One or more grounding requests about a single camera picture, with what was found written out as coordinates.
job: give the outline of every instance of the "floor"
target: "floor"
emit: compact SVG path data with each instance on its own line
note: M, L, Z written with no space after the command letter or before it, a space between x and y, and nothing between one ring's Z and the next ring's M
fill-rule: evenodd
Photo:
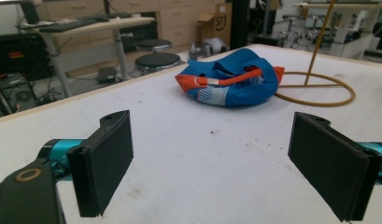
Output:
M288 24L286 22L280 22L275 24L273 32L271 34L272 37L279 36L279 32L287 31ZM304 30L304 21L297 21L293 24L292 31L297 31L302 33ZM313 52L315 48L315 44L312 41L308 40L306 37L298 38L296 41L293 36L289 36L284 44L284 48L289 49L298 49L304 51ZM330 50L330 44L322 44L318 53L328 54ZM181 51L178 53L181 59L186 62L188 60L188 52ZM373 63L382 63L381 57L372 57L372 56L364 56L362 58L364 61L373 62ZM131 78L140 77L140 73L134 69L133 64L127 64L127 71ZM82 77L70 77L68 79L69 85L72 90L74 90L74 95L79 95L84 92L93 91L97 89L101 89L111 84L98 84L97 83L97 73L89 74ZM41 102L49 103L51 101L57 101L64 98L62 89L60 87L60 82L57 77L38 80L32 83L36 96Z

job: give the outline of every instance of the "desk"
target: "desk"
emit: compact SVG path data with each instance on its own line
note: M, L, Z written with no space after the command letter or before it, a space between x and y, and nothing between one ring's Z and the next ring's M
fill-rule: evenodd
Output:
M307 70L311 59L294 49L249 48L289 71ZM59 182L67 223L340 223L288 157L293 114L328 119L355 141L382 141L382 64L319 55L314 73L340 78L358 94L351 104L331 108L275 96L256 106L200 104L174 79L185 67L1 118L0 181L33 161L50 139L84 139L102 116L129 109L134 159L104 217L79 217L72 183ZM381 186L364 223L382 223Z
M62 33L40 33L44 38L51 61L54 65L55 72L60 79L63 91L66 97L72 96L69 88L65 72L76 68L88 66L91 64L106 62L109 59L118 57L120 62L120 73L122 80L129 79L127 77L126 64L124 61L123 45L120 38L120 28L142 25L154 21L153 18L127 18L114 19L108 22L98 22L96 24L83 26L77 29L69 30ZM112 30L114 31L115 46L111 44L99 45L88 49L77 50L68 53L58 53L53 43L54 37L69 37L75 35L87 35L94 32Z
M328 8L330 4L297 3L294 5L302 8ZM376 23L377 16L379 15L380 8L382 8L382 2L371 4L334 4L333 9L339 14L342 14L342 17L331 45L330 54L333 56L346 58L362 58L363 53L369 48L372 38L374 37L374 25ZM369 15L365 22L361 37L357 40L345 43L348 33L347 28L351 23L353 14L358 14L362 10L367 10Z

